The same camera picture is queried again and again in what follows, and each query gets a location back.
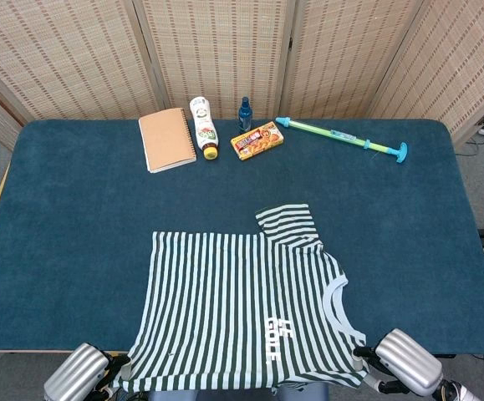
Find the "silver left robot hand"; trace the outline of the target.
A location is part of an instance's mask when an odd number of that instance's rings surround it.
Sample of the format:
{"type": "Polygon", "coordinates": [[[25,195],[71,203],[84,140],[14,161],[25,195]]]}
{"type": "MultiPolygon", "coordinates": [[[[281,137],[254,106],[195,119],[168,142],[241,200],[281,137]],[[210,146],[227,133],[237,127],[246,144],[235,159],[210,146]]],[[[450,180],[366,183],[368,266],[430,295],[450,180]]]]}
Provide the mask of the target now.
{"type": "Polygon", "coordinates": [[[114,390],[105,380],[114,367],[115,358],[89,343],[80,344],[54,371],[43,385],[43,399],[110,400],[114,390]]]}

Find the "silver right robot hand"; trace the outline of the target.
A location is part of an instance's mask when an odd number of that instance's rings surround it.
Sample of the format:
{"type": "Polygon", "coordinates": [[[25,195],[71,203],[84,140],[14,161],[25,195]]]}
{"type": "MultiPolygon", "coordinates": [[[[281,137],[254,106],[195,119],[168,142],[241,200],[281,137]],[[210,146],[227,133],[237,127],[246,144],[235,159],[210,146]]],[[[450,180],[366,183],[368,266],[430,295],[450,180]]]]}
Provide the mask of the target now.
{"type": "Polygon", "coordinates": [[[394,381],[383,382],[368,373],[364,383],[378,393],[431,396],[443,380],[441,362],[399,328],[387,333],[375,348],[356,347],[352,359],[357,371],[366,362],[395,377],[394,381]]]}

